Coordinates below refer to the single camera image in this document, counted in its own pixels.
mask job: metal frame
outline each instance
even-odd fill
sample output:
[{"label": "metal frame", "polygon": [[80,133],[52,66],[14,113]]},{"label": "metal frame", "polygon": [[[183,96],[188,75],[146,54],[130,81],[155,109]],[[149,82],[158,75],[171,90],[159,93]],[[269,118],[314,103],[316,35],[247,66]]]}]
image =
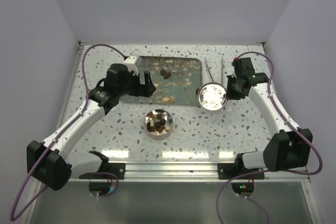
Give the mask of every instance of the metal frame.
[{"label": "metal frame", "polygon": [[316,203],[314,194],[312,192],[310,181],[301,182],[304,197],[306,198],[307,206],[310,212],[311,220],[313,224],[323,223],[322,217],[320,215],[319,207]]},{"label": "metal frame", "polygon": [[[74,66],[73,75],[70,80],[67,95],[62,106],[61,116],[58,120],[57,127],[60,127],[65,119],[66,108],[70,101],[72,87],[74,86],[76,72],[80,64],[81,55],[84,50],[85,42],[79,41],[76,64]],[[216,162],[115,162],[111,163],[126,163],[126,171],[124,180],[121,183],[127,182],[180,182],[180,183],[224,183],[226,180],[218,179],[217,163]],[[70,179],[72,182],[85,182],[88,179]],[[104,181],[100,179],[92,179],[90,181]],[[246,183],[248,180],[237,180],[235,182]],[[314,224],[322,223],[321,216],[311,192],[311,185],[308,176],[297,175],[288,172],[266,173],[264,180],[258,180],[258,183],[268,182],[301,182],[304,196],[311,214]],[[41,182],[36,179],[32,180],[32,185],[26,200],[26,203],[36,195],[41,188]],[[30,223],[33,212],[35,210],[36,201],[25,211],[20,218],[19,223]]]}]

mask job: cable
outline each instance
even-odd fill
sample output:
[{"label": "cable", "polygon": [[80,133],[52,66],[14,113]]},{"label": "cable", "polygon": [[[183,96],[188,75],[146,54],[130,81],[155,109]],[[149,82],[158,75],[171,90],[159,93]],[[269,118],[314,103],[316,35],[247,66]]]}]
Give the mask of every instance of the cable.
[{"label": "cable", "polygon": [[[106,45],[106,44],[96,44],[96,45],[92,45],[90,46],[83,54],[83,58],[82,58],[82,74],[83,74],[83,81],[84,81],[84,86],[85,86],[85,104],[83,109],[81,110],[81,113],[84,113],[84,111],[87,109],[88,103],[89,103],[89,88],[88,88],[88,82],[86,79],[86,75],[85,75],[85,59],[86,56],[88,54],[88,52],[95,47],[99,47],[99,46],[104,46],[104,47],[108,47],[111,48],[112,50],[116,51],[117,53],[119,53],[124,59],[126,59],[127,57],[120,52],[119,50],[115,49],[114,47],[110,46],[110,45]],[[12,206],[11,209],[11,213],[10,213],[10,220],[11,221],[15,221],[17,220],[23,213],[24,211],[30,206],[30,204],[32,204],[34,202],[35,199],[37,199],[38,196],[40,196],[47,188],[48,186],[45,186],[37,195],[35,195],[24,207],[23,209],[15,216],[15,210],[17,208],[17,205],[19,203],[19,200],[21,198],[22,192],[25,189],[29,178],[31,177],[31,175],[34,173],[36,167],[40,164],[40,162],[42,161],[42,159],[47,155],[48,151],[52,148],[52,146],[57,142],[57,140],[63,135],[64,132],[66,132],[72,125],[73,123],[75,123],[81,116],[81,113],[78,114],[77,116],[74,117],[74,119],[72,119],[61,131],[58,132],[58,134],[55,136],[55,140],[52,141],[48,147],[44,150],[44,152],[41,154],[41,156],[38,158],[38,160],[35,162],[35,164],[33,165],[33,167],[30,169],[29,173],[27,174],[25,180],[23,181]]]},{"label": "cable", "polygon": [[[247,55],[247,54],[256,54],[256,55],[260,55],[260,56],[263,56],[271,65],[271,74],[270,74],[270,77],[269,77],[269,80],[268,80],[268,83],[267,83],[267,92],[268,92],[268,96],[270,97],[271,99],[271,102],[274,106],[274,108],[277,110],[278,114],[281,116],[281,118],[287,122],[287,118],[285,117],[285,115],[282,113],[282,111],[280,110],[279,106],[277,105],[276,101],[274,100],[274,98],[270,95],[271,94],[271,82],[272,82],[272,79],[274,77],[274,64],[272,62],[272,60],[270,58],[268,58],[266,55],[260,53],[260,52],[255,52],[255,51],[249,51],[249,52],[245,52],[241,55],[239,55],[236,59],[239,59],[241,58],[242,56],[244,55]],[[323,161],[322,161],[322,157],[320,155],[320,153],[318,152],[318,150],[315,148],[315,146],[312,145],[312,143],[305,137],[303,136],[291,123],[287,122],[287,125],[302,139],[304,140],[304,142],[306,144],[309,145],[310,148],[312,148],[312,150],[315,152],[318,160],[319,160],[319,167],[314,171],[314,172],[301,172],[301,171],[298,171],[298,170],[285,170],[285,172],[290,172],[290,173],[295,173],[295,174],[300,174],[300,175],[315,175],[317,173],[319,173],[322,168],[323,168]],[[251,173],[246,173],[246,174],[242,174],[242,175],[239,175],[237,177],[234,177],[234,178],[231,178],[229,179],[219,190],[218,194],[217,194],[217,199],[216,199],[216,211],[217,211],[217,216],[221,222],[221,224],[224,224],[224,221],[221,217],[221,214],[219,213],[219,197],[221,196],[221,193],[223,191],[223,189],[232,181],[236,180],[236,179],[239,179],[239,178],[243,178],[243,177],[246,177],[246,176],[251,176],[251,175],[257,175],[257,174],[262,174],[262,173],[266,173],[266,172],[269,172],[269,170],[260,170],[260,171],[256,171],[256,172],[251,172]],[[265,213],[266,217],[267,217],[267,223],[270,224],[270,218],[269,218],[269,214],[268,212],[266,211],[266,209],[260,205],[257,201],[251,199],[251,198],[246,198],[252,202],[254,202],[255,204],[257,204]]]}]

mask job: metal tongs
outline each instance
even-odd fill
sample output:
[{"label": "metal tongs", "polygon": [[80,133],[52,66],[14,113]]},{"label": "metal tongs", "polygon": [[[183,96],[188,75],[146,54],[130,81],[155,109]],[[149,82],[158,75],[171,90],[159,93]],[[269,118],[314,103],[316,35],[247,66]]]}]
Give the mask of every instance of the metal tongs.
[{"label": "metal tongs", "polygon": [[[209,69],[209,66],[208,66],[208,62],[206,61],[206,58],[205,58],[204,62],[205,62],[205,67],[206,67],[207,71],[209,72],[211,81],[214,82],[214,78],[212,77],[212,74],[211,74],[211,72],[210,72],[210,69]],[[220,62],[221,62],[221,63],[220,63],[220,70],[221,70],[221,85],[223,86],[223,76],[224,76],[224,68],[225,68],[223,57],[222,57],[222,59],[221,59]]]}]

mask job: black mount bracket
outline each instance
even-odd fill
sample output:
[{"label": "black mount bracket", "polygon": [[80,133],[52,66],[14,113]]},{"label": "black mount bracket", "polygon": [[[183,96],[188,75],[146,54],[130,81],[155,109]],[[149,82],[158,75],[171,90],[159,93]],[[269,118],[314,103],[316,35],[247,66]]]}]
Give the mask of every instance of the black mount bracket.
[{"label": "black mount bracket", "polygon": [[[218,178],[231,179],[241,174],[256,172],[259,170],[259,169],[245,168],[242,156],[243,153],[238,154],[234,163],[218,163],[217,164]],[[254,175],[254,179],[265,179],[265,175],[263,173]]]},{"label": "black mount bracket", "polygon": [[[45,149],[43,143],[37,143],[34,140],[27,146],[27,172],[31,170]],[[69,180],[71,165],[67,164],[56,150],[49,150],[32,176],[56,191],[61,189]]]},{"label": "black mount bracket", "polygon": [[[309,129],[298,131],[311,143],[313,135]],[[294,131],[274,134],[264,149],[263,159],[267,169],[271,172],[304,167],[308,163],[310,146],[306,144]]]},{"label": "black mount bracket", "polygon": [[[96,173],[113,173],[118,179],[124,179],[125,163],[109,163],[109,158],[97,151],[90,151],[93,155],[101,159],[101,165]],[[93,173],[86,173],[79,176],[80,179],[110,179],[108,175],[95,175]]]},{"label": "black mount bracket", "polygon": [[[234,163],[219,163],[217,164],[217,170],[218,170],[218,179],[222,180],[222,179],[231,179],[241,174],[256,172],[259,169],[245,168],[243,170],[237,170]],[[265,175],[263,173],[254,175],[254,179],[265,179]]]}]

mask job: brown food pieces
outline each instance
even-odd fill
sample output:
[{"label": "brown food pieces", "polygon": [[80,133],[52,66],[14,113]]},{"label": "brown food pieces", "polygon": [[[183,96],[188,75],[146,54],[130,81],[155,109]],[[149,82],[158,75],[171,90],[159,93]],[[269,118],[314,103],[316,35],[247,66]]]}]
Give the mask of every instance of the brown food pieces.
[{"label": "brown food pieces", "polygon": [[160,122],[155,122],[154,123],[154,127],[157,129],[157,128],[159,128],[161,126],[161,123]]},{"label": "brown food pieces", "polygon": [[160,123],[161,125],[165,125],[165,124],[166,124],[166,120],[162,118],[162,119],[160,119],[159,123]]},{"label": "brown food pieces", "polygon": [[147,122],[146,127],[147,127],[148,131],[151,131],[151,123],[150,122]]},{"label": "brown food pieces", "polygon": [[172,76],[172,73],[171,73],[171,72],[167,72],[167,71],[164,70],[164,69],[161,69],[161,70],[160,70],[160,74],[163,76],[164,79],[168,79],[170,76]]},{"label": "brown food pieces", "polygon": [[161,133],[161,132],[163,132],[164,129],[165,129],[164,126],[160,126],[160,127],[159,127],[158,129],[156,129],[156,130],[157,130],[157,132]]}]

